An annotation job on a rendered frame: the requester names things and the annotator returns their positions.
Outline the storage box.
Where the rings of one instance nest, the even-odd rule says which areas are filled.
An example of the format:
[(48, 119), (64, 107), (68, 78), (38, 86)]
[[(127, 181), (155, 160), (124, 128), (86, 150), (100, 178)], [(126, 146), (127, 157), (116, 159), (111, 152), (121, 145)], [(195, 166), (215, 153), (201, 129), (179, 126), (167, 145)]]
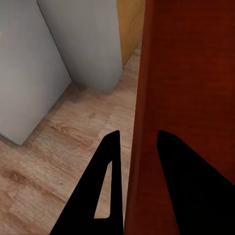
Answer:
[(180, 235), (159, 130), (235, 186), (235, 0), (146, 0), (123, 235)]

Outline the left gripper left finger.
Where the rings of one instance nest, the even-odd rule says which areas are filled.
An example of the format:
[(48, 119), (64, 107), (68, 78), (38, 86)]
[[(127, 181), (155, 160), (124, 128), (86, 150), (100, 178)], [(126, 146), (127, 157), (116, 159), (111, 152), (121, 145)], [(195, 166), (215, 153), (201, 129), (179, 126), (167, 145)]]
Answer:
[[(112, 161), (109, 218), (94, 218)], [(123, 235), (120, 131), (106, 135), (95, 151), (50, 235)]]

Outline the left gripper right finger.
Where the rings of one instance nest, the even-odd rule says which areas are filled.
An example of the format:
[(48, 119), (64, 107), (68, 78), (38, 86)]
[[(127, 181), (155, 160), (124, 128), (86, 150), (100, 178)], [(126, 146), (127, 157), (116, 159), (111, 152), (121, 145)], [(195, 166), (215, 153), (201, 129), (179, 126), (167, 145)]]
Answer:
[(157, 150), (180, 235), (235, 235), (235, 186), (172, 133)]

